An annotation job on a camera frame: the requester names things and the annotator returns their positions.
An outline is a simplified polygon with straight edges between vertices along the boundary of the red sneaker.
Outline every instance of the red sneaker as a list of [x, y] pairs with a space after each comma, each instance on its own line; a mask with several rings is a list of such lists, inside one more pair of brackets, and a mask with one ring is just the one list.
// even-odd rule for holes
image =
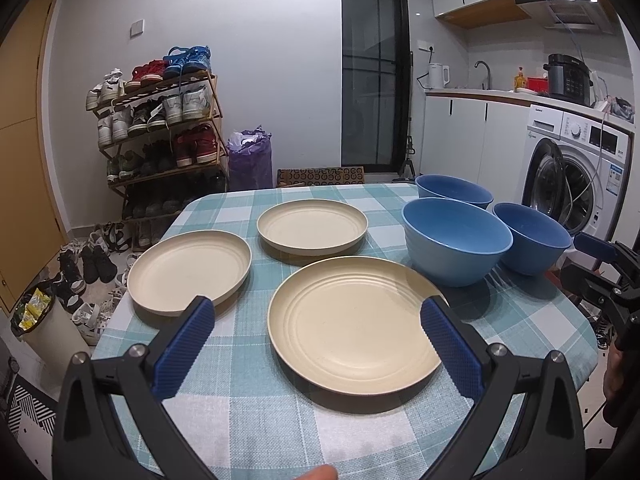
[[210, 124], [201, 124], [191, 131], [191, 140], [196, 143], [196, 161], [205, 164], [218, 158], [218, 140]]
[[142, 86], [162, 81], [162, 74], [164, 73], [164, 69], [167, 68], [168, 65], [169, 62], [163, 59], [155, 59], [153, 61], [149, 61], [149, 64], [146, 65], [148, 69], [146, 70], [145, 75], [140, 78]]
[[186, 130], [174, 138], [175, 163], [179, 168], [194, 164], [195, 142], [191, 139], [192, 130]]
[[133, 92], [134, 90], [140, 88], [140, 78], [146, 74], [148, 67], [149, 65], [137, 66], [133, 69], [133, 72], [131, 72], [131, 81], [127, 81], [126, 83], [124, 83], [124, 91], [126, 93]]

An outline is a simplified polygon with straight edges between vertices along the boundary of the washing machine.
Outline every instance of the washing machine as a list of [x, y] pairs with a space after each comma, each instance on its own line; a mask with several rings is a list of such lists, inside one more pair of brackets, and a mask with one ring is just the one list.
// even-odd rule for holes
[[[522, 172], [522, 204], [551, 216], [572, 236], [611, 240], [626, 191], [631, 145], [610, 126], [554, 108], [531, 105]], [[565, 258], [594, 269], [596, 260], [572, 246]]]

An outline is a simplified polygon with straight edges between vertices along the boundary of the beige plate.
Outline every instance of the beige plate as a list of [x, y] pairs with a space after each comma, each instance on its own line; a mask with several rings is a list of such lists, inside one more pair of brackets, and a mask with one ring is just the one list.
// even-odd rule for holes
[[197, 296], [219, 304], [249, 272], [251, 249], [224, 231], [183, 233], [154, 245], [131, 268], [127, 286], [133, 301], [161, 316], [179, 316]]
[[271, 342], [299, 375], [327, 390], [372, 396], [407, 388], [440, 364], [420, 306], [441, 292], [413, 269], [342, 256], [289, 276], [269, 304]]
[[368, 225], [362, 211], [335, 200], [285, 202], [258, 218], [258, 232], [269, 245], [301, 256], [339, 253], [356, 244]]

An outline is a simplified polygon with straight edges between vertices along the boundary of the bowl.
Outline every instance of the bowl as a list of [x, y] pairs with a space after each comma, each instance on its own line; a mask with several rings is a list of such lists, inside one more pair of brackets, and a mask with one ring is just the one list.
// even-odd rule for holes
[[540, 211], [503, 202], [494, 206], [494, 214], [513, 234], [513, 245], [501, 261], [519, 274], [542, 274], [571, 246], [567, 230]]
[[420, 198], [452, 198], [482, 209], [494, 201], [494, 196], [482, 186], [447, 175], [421, 175], [415, 179]]
[[481, 280], [513, 244], [502, 220], [460, 200], [412, 200], [402, 208], [402, 222], [414, 268], [439, 285]]

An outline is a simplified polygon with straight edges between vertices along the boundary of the checkered tablecloth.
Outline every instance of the checkered tablecloth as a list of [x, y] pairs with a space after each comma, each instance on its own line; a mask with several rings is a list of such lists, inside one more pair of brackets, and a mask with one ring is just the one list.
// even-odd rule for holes
[[[274, 290], [302, 259], [267, 250], [256, 228], [268, 208], [291, 200], [325, 198], [350, 203], [369, 219], [357, 253], [409, 264], [402, 206], [417, 197], [410, 184], [269, 189], [206, 196], [191, 203], [165, 237], [202, 229], [230, 231], [253, 251], [249, 276], [218, 309], [216, 326], [178, 395], [164, 406], [187, 441], [223, 479], [287, 480], [322, 463], [341, 479], [418, 479], [433, 463], [470, 409], [447, 371], [404, 392], [356, 398], [324, 391], [298, 377], [276, 356], [266, 326]], [[488, 342], [514, 354], [544, 357], [559, 349], [576, 387], [596, 365], [589, 323], [545, 278], [524, 278], [497, 267], [466, 288], [441, 288], [449, 304]], [[133, 307], [127, 294], [95, 349], [94, 358], [121, 355], [148, 343], [170, 319]], [[117, 409], [140, 462], [158, 466], [122, 398]], [[482, 468], [495, 464], [521, 403], [512, 402]]]

